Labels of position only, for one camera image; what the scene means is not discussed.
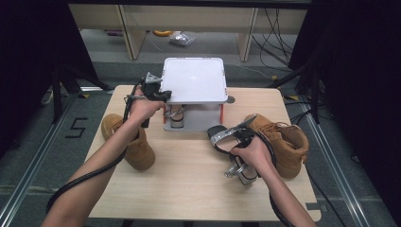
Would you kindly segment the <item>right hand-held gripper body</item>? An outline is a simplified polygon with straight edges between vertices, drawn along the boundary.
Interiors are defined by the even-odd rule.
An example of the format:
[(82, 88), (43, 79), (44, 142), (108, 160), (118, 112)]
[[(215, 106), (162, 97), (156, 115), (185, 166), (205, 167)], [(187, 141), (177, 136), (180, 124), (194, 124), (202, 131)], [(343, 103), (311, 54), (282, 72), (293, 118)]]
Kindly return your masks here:
[(252, 114), (249, 118), (232, 128), (233, 137), (236, 141), (236, 148), (245, 148), (251, 143), (254, 132), (249, 128), (249, 126), (255, 119), (256, 114)]

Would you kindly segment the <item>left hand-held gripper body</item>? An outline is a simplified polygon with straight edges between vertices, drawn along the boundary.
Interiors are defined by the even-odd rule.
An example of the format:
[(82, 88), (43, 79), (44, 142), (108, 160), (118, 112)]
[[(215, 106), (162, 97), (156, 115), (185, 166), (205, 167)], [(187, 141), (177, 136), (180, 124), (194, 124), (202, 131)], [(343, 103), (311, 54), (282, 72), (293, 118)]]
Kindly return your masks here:
[(161, 78), (147, 72), (146, 76), (140, 81), (143, 95), (152, 101), (163, 101), (163, 94), (160, 92), (161, 82)]

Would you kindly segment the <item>black glitter strap sandal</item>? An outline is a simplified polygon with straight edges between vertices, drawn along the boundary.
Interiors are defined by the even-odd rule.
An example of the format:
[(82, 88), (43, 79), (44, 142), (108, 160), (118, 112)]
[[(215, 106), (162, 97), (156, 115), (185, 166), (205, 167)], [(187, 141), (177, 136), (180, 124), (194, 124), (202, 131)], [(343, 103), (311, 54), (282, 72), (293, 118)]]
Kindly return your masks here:
[(243, 185), (248, 185), (256, 181), (258, 173), (253, 166), (248, 165), (240, 156), (230, 152), (235, 148), (235, 138), (232, 128), (227, 129), (222, 125), (217, 125), (207, 131), (211, 145), (218, 152), (227, 154), (231, 161), (231, 166), (224, 172), (227, 178), (237, 177)]
[(169, 105), (164, 113), (164, 117), (169, 122), (172, 129), (181, 129), (184, 126), (184, 111), (183, 105)]

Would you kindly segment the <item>white two-tier shoe rack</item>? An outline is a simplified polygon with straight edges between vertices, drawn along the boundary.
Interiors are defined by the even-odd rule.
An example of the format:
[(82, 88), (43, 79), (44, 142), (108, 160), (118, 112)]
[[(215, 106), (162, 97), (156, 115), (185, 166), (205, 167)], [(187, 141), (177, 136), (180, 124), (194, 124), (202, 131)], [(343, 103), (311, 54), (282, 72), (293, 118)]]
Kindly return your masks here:
[(169, 105), (183, 105), (184, 126), (166, 131), (207, 131), (223, 121), (228, 93), (223, 60), (220, 58), (167, 58), (162, 74), (162, 91), (172, 91)]

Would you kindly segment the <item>person's right hand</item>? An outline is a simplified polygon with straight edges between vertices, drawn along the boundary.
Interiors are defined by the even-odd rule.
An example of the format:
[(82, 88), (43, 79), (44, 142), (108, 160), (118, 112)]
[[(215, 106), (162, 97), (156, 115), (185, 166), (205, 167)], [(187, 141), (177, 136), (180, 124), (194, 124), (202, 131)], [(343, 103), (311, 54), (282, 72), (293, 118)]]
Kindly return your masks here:
[(269, 177), (273, 165), (268, 148), (259, 137), (255, 136), (246, 148), (232, 148), (230, 152), (253, 166), (263, 179)]

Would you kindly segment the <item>person's left hand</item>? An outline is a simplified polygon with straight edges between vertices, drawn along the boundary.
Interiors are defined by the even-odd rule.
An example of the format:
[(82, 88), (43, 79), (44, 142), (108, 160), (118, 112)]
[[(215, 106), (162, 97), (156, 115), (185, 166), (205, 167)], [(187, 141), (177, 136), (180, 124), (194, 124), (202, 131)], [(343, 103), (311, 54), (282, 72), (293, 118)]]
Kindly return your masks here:
[(137, 95), (130, 108), (130, 116), (128, 121), (130, 123), (141, 126), (144, 122), (153, 117), (153, 115), (165, 106), (163, 101), (153, 101), (147, 99), (145, 96)]

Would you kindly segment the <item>tan suede boot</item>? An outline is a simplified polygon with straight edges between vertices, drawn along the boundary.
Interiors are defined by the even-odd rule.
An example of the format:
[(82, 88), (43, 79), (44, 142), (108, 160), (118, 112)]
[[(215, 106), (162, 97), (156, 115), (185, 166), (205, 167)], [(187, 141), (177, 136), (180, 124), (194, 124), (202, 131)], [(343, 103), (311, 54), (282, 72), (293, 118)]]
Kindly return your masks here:
[(249, 128), (263, 134), (270, 141), (279, 175), (285, 179), (295, 178), (301, 171), (309, 149), (309, 142), (302, 129), (285, 122), (272, 122), (259, 113), (249, 114), (245, 118), (250, 119), (252, 122)]
[[(102, 136), (107, 141), (122, 126), (123, 117), (110, 113), (103, 117), (100, 124)], [(155, 154), (148, 144), (145, 130), (140, 127), (134, 139), (130, 140), (124, 159), (136, 170), (144, 171), (155, 162)]]

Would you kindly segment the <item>clear plastic bag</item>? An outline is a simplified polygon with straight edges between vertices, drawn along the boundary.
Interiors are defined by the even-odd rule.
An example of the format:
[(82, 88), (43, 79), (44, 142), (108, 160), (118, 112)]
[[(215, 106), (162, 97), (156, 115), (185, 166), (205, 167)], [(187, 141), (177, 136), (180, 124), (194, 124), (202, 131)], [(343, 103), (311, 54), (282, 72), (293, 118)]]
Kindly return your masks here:
[(169, 42), (171, 44), (179, 45), (179, 46), (188, 46), (195, 41), (194, 37), (188, 36), (182, 32), (173, 32), (169, 36)]

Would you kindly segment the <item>light wooden desk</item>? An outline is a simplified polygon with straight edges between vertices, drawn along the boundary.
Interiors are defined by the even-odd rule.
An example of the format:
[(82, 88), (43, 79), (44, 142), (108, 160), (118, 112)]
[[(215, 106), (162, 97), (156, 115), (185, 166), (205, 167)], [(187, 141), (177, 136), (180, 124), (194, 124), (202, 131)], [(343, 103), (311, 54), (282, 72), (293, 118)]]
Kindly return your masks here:
[(135, 5), (69, 6), (77, 27), (120, 30), (130, 59), (135, 60), (148, 30), (229, 32), (237, 37), (239, 58), (246, 61), (254, 33), (274, 31), (297, 35), (305, 19), (304, 9), (211, 8)]

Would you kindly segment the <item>black metal stand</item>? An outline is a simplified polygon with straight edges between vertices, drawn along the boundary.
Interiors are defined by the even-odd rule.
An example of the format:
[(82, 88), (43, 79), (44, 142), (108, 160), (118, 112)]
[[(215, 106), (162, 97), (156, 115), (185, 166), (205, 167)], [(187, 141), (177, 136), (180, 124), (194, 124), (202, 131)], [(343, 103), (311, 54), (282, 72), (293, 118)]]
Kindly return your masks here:
[(312, 61), (308, 61), (298, 69), (289, 73), (282, 79), (278, 79), (269, 85), (269, 88), (278, 88), (279, 86), (299, 77), (295, 91), (297, 94), (304, 95), (307, 91), (311, 92), (310, 110), (312, 118), (316, 124), (320, 123), (318, 115), (319, 106), (319, 75), (316, 71), (316, 66)]
[(84, 79), (101, 91), (111, 91), (112, 86), (100, 81), (96, 72), (93, 74), (85, 73), (77, 67), (68, 64), (56, 64), (52, 70), (52, 90), (53, 90), (53, 103), (54, 103), (54, 116), (53, 122), (56, 123), (62, 114), (61, 106), (61, 87), (64, 87), (68, 94), (77, 95), (82, 92), (82, 88), (78, 85), (77, 79)]

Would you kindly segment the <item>aluminium floor rail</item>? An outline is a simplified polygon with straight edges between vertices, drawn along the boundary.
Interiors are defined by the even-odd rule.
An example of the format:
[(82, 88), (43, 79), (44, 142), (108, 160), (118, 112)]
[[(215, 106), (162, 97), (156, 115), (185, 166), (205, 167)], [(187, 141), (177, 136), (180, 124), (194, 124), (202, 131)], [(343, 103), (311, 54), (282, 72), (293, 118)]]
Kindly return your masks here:
[(77, 98), (77, 95), (61, 96), (61, 115), (57, 119), (53, 106), (42, 107), (17, 144), (0, 161), (0, 227), (11, 225)]
[(322, 127), (316, 122), (312, 113), (308, 113), (306, 119), (354, 223), (357, 227), (374, 227), (374, 225), (368, 220), (367, 213), (364, 211), (362, 204), (357, 199), (356, 193), (341, 169), (340, 164), (323, 133)]

